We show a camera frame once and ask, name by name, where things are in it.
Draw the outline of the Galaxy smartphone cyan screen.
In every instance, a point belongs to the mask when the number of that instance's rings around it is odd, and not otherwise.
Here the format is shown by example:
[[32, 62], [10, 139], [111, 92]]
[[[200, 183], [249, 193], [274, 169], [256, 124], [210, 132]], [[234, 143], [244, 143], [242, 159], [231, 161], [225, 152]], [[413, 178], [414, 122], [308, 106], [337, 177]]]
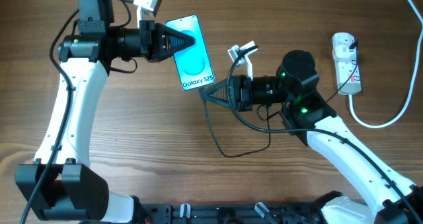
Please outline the Galaxy smartphone cyan screen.
[[213, 84], [215, 76], [200, 21], [196, 15], [168, 20], [165, 26], [194, 38], [194, 45], [173, 55], [182, 90], [189, 91]]

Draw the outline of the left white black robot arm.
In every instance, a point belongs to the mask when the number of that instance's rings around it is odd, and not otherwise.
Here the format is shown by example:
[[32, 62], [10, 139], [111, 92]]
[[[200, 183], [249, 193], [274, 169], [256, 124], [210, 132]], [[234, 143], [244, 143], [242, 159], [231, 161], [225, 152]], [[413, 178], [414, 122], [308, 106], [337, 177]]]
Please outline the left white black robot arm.
[[193, 37], [154, 18], [162, 0], [134, 0], [137, 26], [115, 25], [115, 0], [78, 0], [49, 57], [59, 71], [59, 89], [46, 136], [30, 164], [20, 164], [15, 183], [29, 213], [44, 221], [150, 223], [152, 216], [135, 196], [122, 196], [90, 168], [89, 145], [95, 110], [112, 72], [112, 61], [139, 57], [163, 61], [194, 44]]

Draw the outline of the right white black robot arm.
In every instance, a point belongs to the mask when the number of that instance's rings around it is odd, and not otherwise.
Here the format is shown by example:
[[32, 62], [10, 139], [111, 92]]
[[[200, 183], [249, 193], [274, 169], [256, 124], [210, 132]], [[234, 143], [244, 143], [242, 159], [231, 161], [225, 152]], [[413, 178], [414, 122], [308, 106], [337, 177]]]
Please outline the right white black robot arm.
[[332, 191], [313, 202], [311, 223], [421, 223], [422, 188], [371, 152], [317, 91], [319, 74], [311, 53], [288, 52], [274, 76], [251, 79], [228, 74], [201, 89], [204, 102], [229, 108], [245, 126], [272, 134], [240, 116], [253, 105], [281, 104], [282, 133], [288, 133], [332, 163], [364, 199], [358, 204]]

